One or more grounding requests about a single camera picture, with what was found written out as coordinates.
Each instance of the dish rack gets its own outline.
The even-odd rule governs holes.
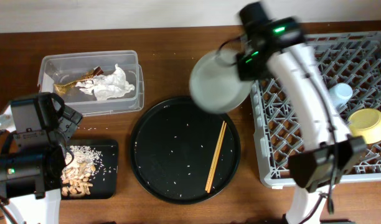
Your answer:
[[[347,83],[352,98],[339,108],[342,119],[362,108],[381,111],[381,32],[307,36],[327,88]],[[275,79],[255,82],[250,93],[255,125],[254,142],[261,182],[273,189],[295,185],[288,158],[303,152],[300,125],[289,98]],[[365,154],[341,182],[381,180],[381,141]]]

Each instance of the wall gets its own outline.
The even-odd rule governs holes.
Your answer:
[[[0,0],[0,32],[226,26],[250,0]],[[275,18],[381,20],[381,0],[265,0]]]

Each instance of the crumpled white napkin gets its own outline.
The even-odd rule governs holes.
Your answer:
[[[96,100],[107,100],[108,98],[122,97],[124,94],[135,90],[135,86],[126,81],[125,72],[116,64],[116,70],[111,75],[97,75],[85,82],[77,82],[76,87],[85,94],[92,95]]]

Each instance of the pair of chopsticks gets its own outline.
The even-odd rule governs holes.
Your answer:
[[[213,184],[215,168],[217,167],[217,162],[218,162],[218,158],[219,158],[221,146],[222,146],[222,140],[223,140],[223,136],[225,134],[226,128],[227,128],[227,123],[225,121],[222,121],[221,132],[220,132],[220,135],[218,137],[217,145],[215,147],[213,161],[211,162],[209,178],[207,178],[207,183],[206,183],[205,189],[204,189],[205,191],[207,191],[207,193],[210,193],[211,185]]]

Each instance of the wooden table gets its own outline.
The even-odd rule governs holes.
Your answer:
[[[309,33],[381,30],[381,21],[305,24]],[[281,218],[293,199],[293,188],[272,190],[259,181],[253,142],[250,99],[229,113],[242,142],[235,177],[216,197],[195,205],[173,205],[145,191],[129,165],[129,136],[139,117],[167,98],[188,95],[191,70],[201,56],[239,34],[240,28],[88,30],[0,34],[0,112],[6,103],[38,92],[41,60],[46,55],[104,50],[135,50],[143,68],[145,106],[136,113],[85,118],[76,138],[115,139],[120,146],[116,195],[108,200],[63,201],[61,223],[240,223]],[[342,184],[334,191],[335,215],[357,223],[381,223],[381,182]]]

